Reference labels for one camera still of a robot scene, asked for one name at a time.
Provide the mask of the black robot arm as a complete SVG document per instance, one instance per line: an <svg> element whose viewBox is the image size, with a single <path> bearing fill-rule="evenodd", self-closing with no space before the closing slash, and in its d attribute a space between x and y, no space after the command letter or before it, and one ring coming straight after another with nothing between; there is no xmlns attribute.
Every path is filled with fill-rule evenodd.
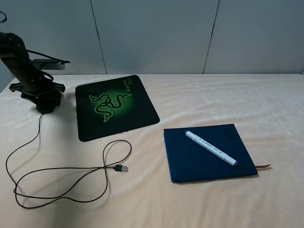
<svg viewBox="0 0 304 228"><path fill-rule="evenodd" d="M12 92L20 92L22 98L36 105L60 105L65 86L55 83L50 74L33 65L19 36L13 33L0 34L0 59L19 81L10 85Z"/></svg>

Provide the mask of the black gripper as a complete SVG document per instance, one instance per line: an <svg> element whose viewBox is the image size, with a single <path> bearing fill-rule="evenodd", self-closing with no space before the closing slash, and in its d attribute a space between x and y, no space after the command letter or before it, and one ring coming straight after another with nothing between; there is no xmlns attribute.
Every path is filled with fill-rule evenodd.
<svg viewBox="0 0 304 228"><path fill-rule="evenodd" d="M21 98L38 104L39 98L32 95L48 94L48 104L60 106L62 93L65 91L63 84L55 83L46 78L44 73L37 69L30 60L9 59L9 70L18 79L19 83L9 86L12 92L21 92Z"/></svg>

